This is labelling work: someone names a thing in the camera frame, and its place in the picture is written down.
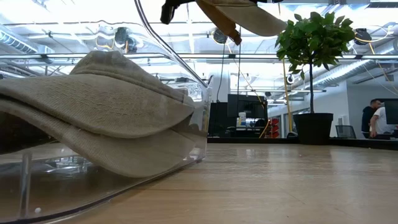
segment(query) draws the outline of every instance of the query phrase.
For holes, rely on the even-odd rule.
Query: table surface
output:
[[[65,223],[397,223],[398,151],[209,144],[203,162]]]

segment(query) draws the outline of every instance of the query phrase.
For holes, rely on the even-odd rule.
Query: office chair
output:
[[[336,125],[337,137],[356,139],[354,128],[351,125]]]

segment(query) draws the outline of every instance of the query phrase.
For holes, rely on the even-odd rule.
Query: clear acrylic box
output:
[[[79,5],[79,2],[84,1],[77,1],[75,6],[67,5],[64,8],[56,8],[52,1],[44,1],[43,4],[49,11],[54,9],[54,14],[58,12],[73,14],[76,10],[82,10],[82,5]],[[123,23],[128,24],[132,31],[131,36],[136,37],[139,41],[136,49],[133,50],[135,52],[126,54],[123,50],[120,51],[126,58],[158,78],[163,84],[184,93],[192,99],[193,113],[184,121],[185,125],[189,127],[185,132],[194,141],[193,147],[185,149],[189,153],[167,170],[147,177],[127,177],[109,171],[95,164],[95,162],[90,162],[84,156],[62,144],[62,139],[53,138],[23,119],[10,115],[6,111],[0,111],[0,223],[42,222],[79,214],[86,209],[108,201],[137,184],[161,177],[205,157],[211,79],[201,80],[156,35],[146,21],[140,1],[129,2],[130,5],[126,6],[128,9],[125,9],[129,14],[123,15],[125,18]],[[4,1],[0,4],[0,7],[11,9],[13,4],[15,4],[13,1]],[[32,4],[32,1],[26,1],[26,4]],[[54,29],[62,29],[69,24],[78,23],[90,29],[93,26],[99,26],[100,32],[113,34],[115,30],[112,29],[119,21],[106,22],[102,17],[104,12],[101,12],[100,8],[91,10],[97,10],[97,12],[82,16],[80,21],[59,22],[59,24],[54,24]],[[4,32],[9,32],[17,40],[19,38],[25,39],[27,30],[32,32],[34,29],[30,25],[23,25],[28,24],[29,19],[13,21],[12,18],[16,18],[12,17],[13,13],[15,11],[0,14],[0,23],[6,25],[1,28],[8,28],[8,30],[0,29],[0,35],[4,37]],[[35,16],[33,12],[24,11],[24,13],[25,18]],[[46,18],[43,17],[41,20],[36,18],[36,22],[45,24]],[[44,45],[39,34],[32,34],[30,37],[34,38],[26,39],[24,43],[32,42],[40,47]],[[95,40],[89,39],[88,35],[87,37],[83,35],[79,37],[86,38],[84,40],[86,45],[99,45],[94,42]],[[0,68],[8,68],[8,70],[3,70],[2,78],[5,80],[23,78],[18,75],[19,73],[13,73],[12,69],[15,72],[22,73],[26,73],[24,69],[27,69],[30,72],[45,73],[46,75],[68,75],[89,50],[92,50],[80,48],[80,51],[70,53],[66,50],[68,46],[66,45],[63,50],[52,52],[50,48],[50,50],[47,49],[48,52],[38,51],[35,54],[24,54],[23,52],[20,54],[5,54],[0,51],[2,53],[0,55]]]

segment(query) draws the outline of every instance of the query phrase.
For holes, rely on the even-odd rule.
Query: tree trunk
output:
[[[313,80],[312,80],[312,59],[310,58],[310,94],[311,94],[311,99],[310,99],[310,109],[311,109],[311,113],[314,113],[313,110]]]

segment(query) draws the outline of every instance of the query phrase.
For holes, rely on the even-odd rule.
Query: computer monitor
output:
[[[384,102],[387,124],[398,124],[398,99]]]
[[[263,96],[260,100],[257,96],[228,94],[228,116],[237,118],[240,112],[245,112],[247,118],[267,119],[267,101]]]

